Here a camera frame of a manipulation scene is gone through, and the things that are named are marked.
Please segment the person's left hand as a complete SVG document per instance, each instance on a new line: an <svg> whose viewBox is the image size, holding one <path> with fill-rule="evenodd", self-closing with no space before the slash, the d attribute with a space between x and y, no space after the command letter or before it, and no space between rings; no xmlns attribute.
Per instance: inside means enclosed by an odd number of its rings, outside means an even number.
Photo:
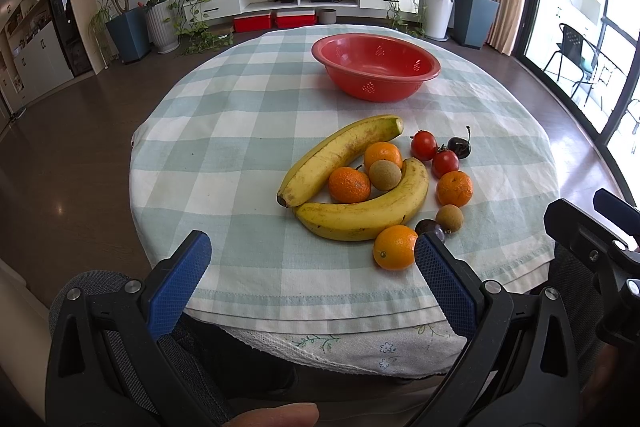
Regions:
<svg viewBox="0 0 640 427"><path fill-rule="evenodd" d="M320 412L314 403L291 403L245 412L226 423L228 427L311 427Z"/></svg>

